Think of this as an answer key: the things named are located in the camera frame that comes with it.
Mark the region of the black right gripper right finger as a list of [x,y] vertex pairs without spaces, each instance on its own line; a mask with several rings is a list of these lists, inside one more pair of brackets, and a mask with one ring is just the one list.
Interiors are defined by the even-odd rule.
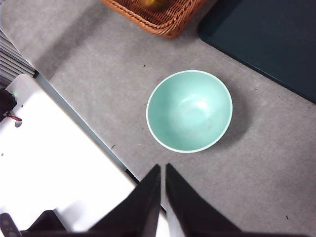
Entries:
[[171,165],[166,165],[166,194],[187,237],[231,237],[241,229],[206,202]]

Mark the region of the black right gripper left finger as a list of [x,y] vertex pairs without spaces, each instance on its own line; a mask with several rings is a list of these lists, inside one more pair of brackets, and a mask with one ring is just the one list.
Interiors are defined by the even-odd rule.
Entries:
[[154,237],[161,198],[161,169],[155,165],[118,206],[89,229],[92,237]]

